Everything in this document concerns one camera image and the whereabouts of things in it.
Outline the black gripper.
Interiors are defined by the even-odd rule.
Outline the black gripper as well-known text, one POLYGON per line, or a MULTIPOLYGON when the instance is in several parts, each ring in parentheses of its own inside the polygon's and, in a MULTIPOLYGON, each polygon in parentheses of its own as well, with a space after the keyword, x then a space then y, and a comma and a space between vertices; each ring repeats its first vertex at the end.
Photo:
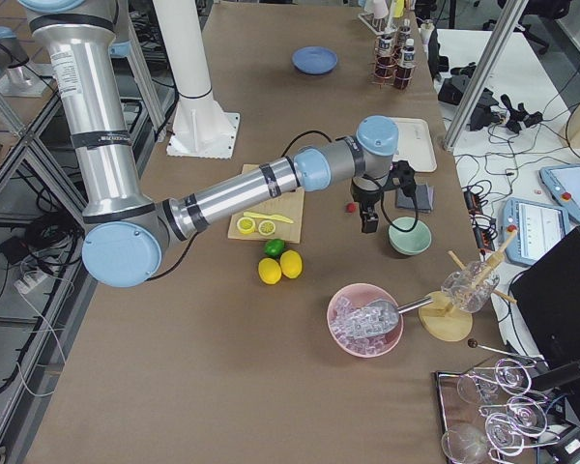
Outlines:
POLYGON ((378 205, 384 199, 383 182, 370 176, 354 177, 351 181, 351 195, 359 204, 362 232, 375 233, 378 229, 378 205))

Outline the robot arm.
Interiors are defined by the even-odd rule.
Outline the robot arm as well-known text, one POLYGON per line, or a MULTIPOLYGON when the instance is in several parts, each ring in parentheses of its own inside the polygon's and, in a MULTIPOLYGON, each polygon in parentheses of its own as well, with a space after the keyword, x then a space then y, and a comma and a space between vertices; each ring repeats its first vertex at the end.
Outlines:
POLYGON ((110 48, 126 32, 126 3, 27 1, 24 9, 33 37, 49 54, 88 197, 82 260, 106 285, 152 279, 169 245, 285 192, 362 177, 384 183, 392 174, 398 128, 378 115, 322 148, 264 163, 181 200, 155 202, 139 186, 110 60, 110 48))

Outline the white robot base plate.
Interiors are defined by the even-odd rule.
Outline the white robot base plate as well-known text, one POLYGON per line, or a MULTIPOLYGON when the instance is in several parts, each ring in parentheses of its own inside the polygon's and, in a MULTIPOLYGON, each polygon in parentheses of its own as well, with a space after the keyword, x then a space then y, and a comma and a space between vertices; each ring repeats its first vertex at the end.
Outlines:
POLYGON ((189 116, 178 115, 167 145, 171 157, 229 160, 232 158, 241 115, 214 112, 212 116, 192 110, 189 116))

